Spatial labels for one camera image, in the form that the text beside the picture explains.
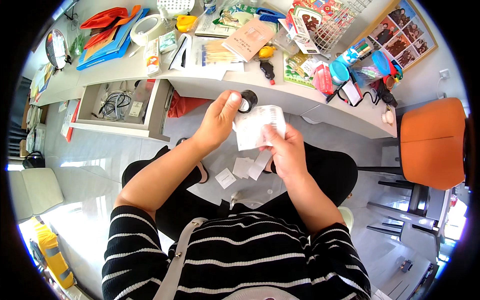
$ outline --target open drawer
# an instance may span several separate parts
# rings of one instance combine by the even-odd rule
[[[126,81],[125,89],[133,91],[135,82],[136,80]],[[121,81],[117,81],[87,86],[80,101],[77,120],[75,123],[71,123],[70,126],[169,142],[170,138],[163,135],[168,109],[173,96],[173,86],[167,79],[155,80],[143,124],[108,121],[96,116],[102,106],[102,97],[105,96],[107,87],[109,91],[118,90],[121,84]]]

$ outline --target black and white striped sweater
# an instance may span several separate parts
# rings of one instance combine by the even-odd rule
[[[167,273],[152,218],[132,206],[111,214],[102,290],[105,300],[150,300]],[[223,299],[270,286],[299,299],[369,299],[370,283],[348,229],[333,224],[310,245],[296,225],[260,212],[205,221],[189,241],[175,299]]]

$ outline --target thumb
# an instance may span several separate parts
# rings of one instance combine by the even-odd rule
[[[270,124],[262,127],[262,133],[267,141],[271,142],[275,148],[283,148],[287,143]]]
[[[235,114],[237,113],[237,110],[240,107],[240,103],[241,103],[240,93],[239,92],[232,92],[230,94],[230,96],[228,97],[228,100],[225,103],[225,106],[222,108],[222,112],[220,113],[220,117],[223,117],[224,119],[232,122],[233,118],[235,117]]]

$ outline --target black pants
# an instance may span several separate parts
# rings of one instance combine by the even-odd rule
[[[154,158],[135,161],[128,165],[122,175],[122,187],[141,169],[168,151],[170,150],[165,146]],[[355,161],[345,153],[323,150],[307,143],[305,143],[305,155],[308,172],[325,195],[336,206],[340,206],[357,182],[358,171]],[[272,163],[272,171],[275,173],[274,163]],[[218,206],[187,191],[187,188],[198,183],[201,178],[199,168],[195,167],[162,207],[156,211],[158,230],[172,240],[178,240],[183,228],[196,217],[211,220],[227,217],[229,214],[252,211],[241,203],[235,204],[233,210],[230,211],[229,203],[226,201],[222,201],[222,204]],[[296,224],[306,233],[305,225],[287,192],[270,200],[255,211],[281,218],[289,224]]]

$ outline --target hand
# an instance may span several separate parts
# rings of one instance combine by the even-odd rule
[[[308,174],[303,137],[298,130],[287,123],[285,140],[269,124],[262,127],[262,133],[273,147],[260,147],[260,150],[272,152],[276,173],[281,179],[294,180]]]
[[[204,155],[217,149],[228,138],[240,103],[240,93],[227,90],[210,104],[200,128],[192,137]]]

